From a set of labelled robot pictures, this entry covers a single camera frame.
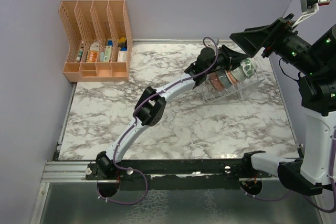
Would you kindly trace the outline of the green leaf pattern bowl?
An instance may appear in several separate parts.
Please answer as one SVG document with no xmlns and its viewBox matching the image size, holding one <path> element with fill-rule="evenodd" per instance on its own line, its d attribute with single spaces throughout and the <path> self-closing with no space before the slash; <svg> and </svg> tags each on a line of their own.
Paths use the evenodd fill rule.
<svg viewBox="0 0 336 224">
<path fill-rule="evenodd" d="M 240 66 L 247 78 L 252 77 L 257 71 L 257 65 L 253 58 L 246 58 L 240 61 Z"/>
</svg>

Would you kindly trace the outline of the white green patterned bowl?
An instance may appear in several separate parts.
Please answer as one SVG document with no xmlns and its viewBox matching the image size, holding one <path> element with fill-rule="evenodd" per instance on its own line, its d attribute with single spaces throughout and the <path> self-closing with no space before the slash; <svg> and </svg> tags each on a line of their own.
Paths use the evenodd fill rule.
<svg viewBox="0 0 336 224">
<path fill-rule="evenodd" d="M 247 76 L 245 75 L 241 66 L 237 67 L 236 69 L 233 69 L 231 71 L 231 74 L 238 82 L 243 82 L 247 79 Z"/>
</svg>

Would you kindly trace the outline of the orange white floral bowl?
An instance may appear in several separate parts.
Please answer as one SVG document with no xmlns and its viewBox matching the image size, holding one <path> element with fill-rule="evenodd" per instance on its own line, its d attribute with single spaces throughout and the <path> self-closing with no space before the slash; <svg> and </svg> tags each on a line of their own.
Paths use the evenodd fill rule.
<svg viewBox="0 0 336 224">
<path fill-rule="evenodd" d="M 236 85 L 239 81 L 232 75 L 230 71 L 225 71 L 226 76 L 232 85 Z"/>
</svg>

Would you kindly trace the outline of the grey blue bowl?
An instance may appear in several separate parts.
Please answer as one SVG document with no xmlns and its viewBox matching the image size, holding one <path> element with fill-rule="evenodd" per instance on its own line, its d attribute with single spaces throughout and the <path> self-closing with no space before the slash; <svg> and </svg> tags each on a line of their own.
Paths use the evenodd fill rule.
<svg viewBox="0 0 336 224">
<path fill-rule="evenodd" d="M 225 89 L 230 88 L 232 86 L 232 83 L 230 82 L 225 71 L 218 71 L 217 76 Z"/>
</svg>

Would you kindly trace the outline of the dark floral pink bowl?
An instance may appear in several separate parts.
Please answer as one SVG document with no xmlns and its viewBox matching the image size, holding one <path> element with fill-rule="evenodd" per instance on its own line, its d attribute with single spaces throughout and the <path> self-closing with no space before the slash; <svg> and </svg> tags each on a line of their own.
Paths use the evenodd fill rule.
<svg viewBox="0 0 336 224">
<path fill-rule="evenodd" d="M 218 75 L 214 72 L 208 75 L 209 79 L 217 91 L 223 91 L 225 89 L 224 85 L 221 83 Z"/>
</svg>

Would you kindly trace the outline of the white brown lattice bowl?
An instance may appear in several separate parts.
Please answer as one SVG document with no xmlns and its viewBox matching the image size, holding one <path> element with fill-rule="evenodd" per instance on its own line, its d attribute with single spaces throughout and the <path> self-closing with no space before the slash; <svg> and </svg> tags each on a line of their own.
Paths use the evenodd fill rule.
<svg viewBox="0 0 336 224">
<path fill-rule="evenodd" d="M 207 87 L 209 93 L 212 93 L 212 92 L 214 91 L 214 86 L 213 86 L 213 84 L 211 83 L 211 81 L 206 80 L 206 81 L 205 81 L 205 85 L 206 85 L 206 87 Z"/>
</svg>

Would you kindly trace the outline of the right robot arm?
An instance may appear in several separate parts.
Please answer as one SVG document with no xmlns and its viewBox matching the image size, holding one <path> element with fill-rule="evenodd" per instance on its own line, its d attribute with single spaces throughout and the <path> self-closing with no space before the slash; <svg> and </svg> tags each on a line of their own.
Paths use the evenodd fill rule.
<svg viewBox="0 0 336 224">
<path fill-rule="evenodd" d="M 247 28 L 230 36 L 253 57 L 277 54 L 301 72 L 297 80 L 304 109 L 306 140 L 303 158 L 287 159 L 264 151 L 245 153 L 241 171 L 254 177 L 259 171 L 279 178 L 284 187 L 305 196 L 319 195 L 335 187 L 335 27 L 314 44 L 295 31 L 292 15 L 268 26 Z"/>
</svg>

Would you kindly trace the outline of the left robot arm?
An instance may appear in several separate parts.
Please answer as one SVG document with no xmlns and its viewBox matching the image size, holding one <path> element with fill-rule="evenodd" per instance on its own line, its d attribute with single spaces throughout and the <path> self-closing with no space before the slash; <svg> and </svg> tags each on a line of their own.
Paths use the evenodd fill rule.
<svg viewBox="0 0 336 224">
<path fill-rule="evenodd" d="M 191 63 L 176 80 L 159 88 L 147 87 L 134 107 L 132 120 L 115 142 L 96 157 L 99 175 L 110 179 L 115 175 L 117 163 L 134 141 L 162 118 L 165 107 L 174 98 L 201 85 L 207 75 L 218 70 L 231 71 L 240 66 L 248 55 L 226 46 L 204 47 L 195 62 Z"/>
</svg>

